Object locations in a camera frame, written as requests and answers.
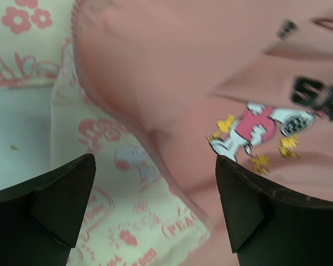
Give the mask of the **pink and cream printed jacket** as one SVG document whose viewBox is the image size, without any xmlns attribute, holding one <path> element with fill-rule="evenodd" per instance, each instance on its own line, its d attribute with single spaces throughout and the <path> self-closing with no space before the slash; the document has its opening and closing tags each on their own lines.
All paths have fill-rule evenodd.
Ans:
<svg viewBox="0 0 333 266">
<path fill-rule="evenodd" d="M 66 265 L 240 265 L 218 156 L 333 202 L 333 1 L 0 1 L 0 191 L 85 154 Z"/>
</svg>

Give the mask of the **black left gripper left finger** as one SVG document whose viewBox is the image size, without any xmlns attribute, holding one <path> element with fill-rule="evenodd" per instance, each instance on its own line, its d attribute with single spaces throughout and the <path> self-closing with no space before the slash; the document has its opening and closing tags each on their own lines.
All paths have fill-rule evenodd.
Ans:
<svg viewBox="0 0 333 266">
<path fill-rule="evenodd" d="M 95 179 L 85 154 L 0 191 L 0 266 L 66 265 Z"/>
</svg>

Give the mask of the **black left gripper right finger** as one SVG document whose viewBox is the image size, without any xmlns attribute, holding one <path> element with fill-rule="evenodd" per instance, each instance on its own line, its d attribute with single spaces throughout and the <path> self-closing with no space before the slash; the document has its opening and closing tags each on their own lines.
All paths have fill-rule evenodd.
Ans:
<svg viewBox="0 0 333 266">
<path fill-rule="evenodd" d="M 333 265 L 333 202 L 259 176 L 224 156 L 215 168 L 240 265 Z"/>
</svg>

